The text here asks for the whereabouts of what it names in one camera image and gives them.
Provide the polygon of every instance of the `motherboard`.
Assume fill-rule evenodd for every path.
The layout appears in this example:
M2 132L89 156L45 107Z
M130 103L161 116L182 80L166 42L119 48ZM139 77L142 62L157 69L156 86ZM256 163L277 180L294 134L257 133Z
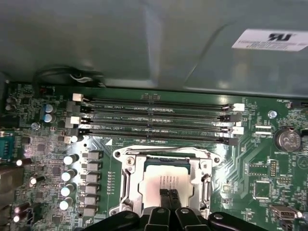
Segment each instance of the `motherboard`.
M9 83L2 107L0 230L141 216L159 189L205 218L308 230L304 101Z

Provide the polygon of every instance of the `black cable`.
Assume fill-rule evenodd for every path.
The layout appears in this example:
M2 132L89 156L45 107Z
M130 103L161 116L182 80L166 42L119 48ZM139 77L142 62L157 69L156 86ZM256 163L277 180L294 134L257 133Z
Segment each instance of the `black cable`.
M37 70L33 75L33 91L34 95L38 97L39 86L46 83L46 77L49 76L68 76L70 79L74 79L76 85L82 85L86 87L102 87L104 84L98 80L102 78L103 74L98 71L79 70L75 67L68 65L49 65L42 69ZM78 79L89 78L88 82L78 82Z

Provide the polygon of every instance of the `white triangle marking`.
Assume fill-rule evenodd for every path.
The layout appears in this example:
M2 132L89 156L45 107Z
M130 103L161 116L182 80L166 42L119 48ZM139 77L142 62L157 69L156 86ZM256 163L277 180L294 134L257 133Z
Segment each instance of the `white triangle marking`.
M111 146L112 145L112 139L108 141L105 145Z

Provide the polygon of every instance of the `chip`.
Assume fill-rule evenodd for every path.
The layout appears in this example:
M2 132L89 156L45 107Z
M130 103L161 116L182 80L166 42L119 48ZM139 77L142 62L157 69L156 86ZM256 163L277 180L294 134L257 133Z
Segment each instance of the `chip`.
M42 192L37 192L36 198L37 199L43 199L43 193Z
M59 167L53 167L53 168L52 168L52 173L53 173L54 175L59 176L60 173L61 173L61 170L60 170Z
M63 142L64 141L64 136L58 136L58 142Z
M45 145L44 144L39 144L38 145L38 152L43 152L45 151Z
M254 198L269 199L270 198L270 182L256 180L254 183Z
M22 144L30 144L31 143L30 137L22 137L21 138L21 143Z
M52 217L52 222L55 224L60 224L62 221L62 217Z

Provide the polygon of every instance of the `metal bracket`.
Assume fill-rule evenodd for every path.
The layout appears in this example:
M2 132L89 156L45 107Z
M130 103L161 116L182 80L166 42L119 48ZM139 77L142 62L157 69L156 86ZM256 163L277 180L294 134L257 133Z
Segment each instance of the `metal bracket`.
M153 155L153 153L179 153L179 155ZM180 155L182 153L192 155L185 157ZM200 211L205 218L209 215L212 167L221 163L219 155L206 149L192 147L132 145L115 150L113 157L122 163L121 197L119 206L109 210L110 216L127 210L142 215L142 194L139 192L139 184L143 181L144 164L148 158L189 161L189 181L193 186L193 195L188 199L187 206Z

